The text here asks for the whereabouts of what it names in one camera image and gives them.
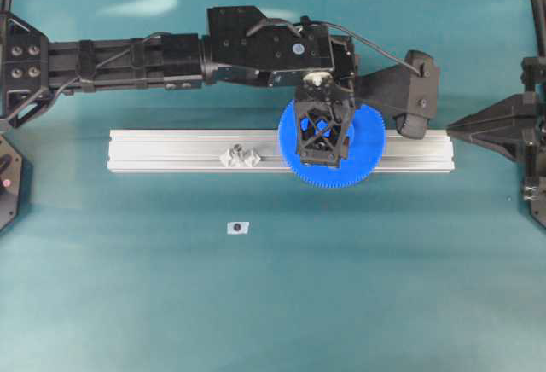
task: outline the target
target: screw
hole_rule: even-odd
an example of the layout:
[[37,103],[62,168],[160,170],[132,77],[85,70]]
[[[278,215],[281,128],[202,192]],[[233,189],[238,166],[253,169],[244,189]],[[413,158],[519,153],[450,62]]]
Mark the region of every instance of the screw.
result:
[[37,67],[30,67],[28,69],[28,75],[31,78],[36,78],[36,77],[40,76],[40,70]]
[[21,56],[23,55],[23,49],[20,46],[14,46],[11,49],[11,55],[13,56]]
[[36,45],[31,45],[28,47],[28,53],[31,55],[38,55],[40,53],[40,48]]
[[11,76],[15,79],[18,79],[23,76],[23,71],[16,67],[13,71],[11,71]]
[[292,51],[296,55],[301,55],[305,52],[305,46],[302,44],[294,44],[292,47]]

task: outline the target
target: black clamp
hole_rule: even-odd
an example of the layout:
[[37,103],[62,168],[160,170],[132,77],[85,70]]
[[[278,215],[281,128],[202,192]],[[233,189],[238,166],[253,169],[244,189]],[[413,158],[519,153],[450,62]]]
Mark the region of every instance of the black clamp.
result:
[[96,91],[93,80],[96,76],[96,57],[93,41],[79,41],[76,74],[79,76],[83,92],[92,93]]

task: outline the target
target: metal bracket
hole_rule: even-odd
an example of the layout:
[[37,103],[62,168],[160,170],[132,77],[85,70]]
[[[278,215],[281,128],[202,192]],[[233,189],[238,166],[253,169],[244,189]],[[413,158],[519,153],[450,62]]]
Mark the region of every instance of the metal bracket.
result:
[[17,216],[23,158],[0,136],[0,230]]

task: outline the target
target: teal table surface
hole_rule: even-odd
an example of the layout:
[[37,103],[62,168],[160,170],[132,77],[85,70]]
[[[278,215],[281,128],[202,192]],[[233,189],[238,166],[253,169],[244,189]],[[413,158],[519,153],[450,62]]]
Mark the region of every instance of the teal table surface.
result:
[[[206,32],[206,8],[343,24],[441,66],[433,128],[521,91],[530,0],[14,0],[52,41]],[[362,72],[390,65],[358,46]],[[546,230],[518,167],[457,142],[449,175],[325,191],[293,175],[114,175],[110,129],[274,129],[292,89],[63,96],[0,235],[3,371],[541,371]],[[226,235],[229,221],[248,235]]]

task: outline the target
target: small nut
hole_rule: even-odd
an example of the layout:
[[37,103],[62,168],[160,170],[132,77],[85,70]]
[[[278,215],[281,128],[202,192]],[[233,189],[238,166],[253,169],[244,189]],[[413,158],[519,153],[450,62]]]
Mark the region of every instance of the small nut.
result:
[[18,79],[23,76],[23,71],[16,67],[13,71],[11,71],[11,76],[12,78]]
[[13,56],[21,56],[23,55],[23,49],[20,46],[14,46],[11,49],[11,55]]
[[40,69],[38,67],[30,67],[28,69],[28,76],[31,78],[36,78],[40,76]]
[[28,53],[31,55],[39,55],[40,54],[40,48],[36,45],[31,45],[28,47]]

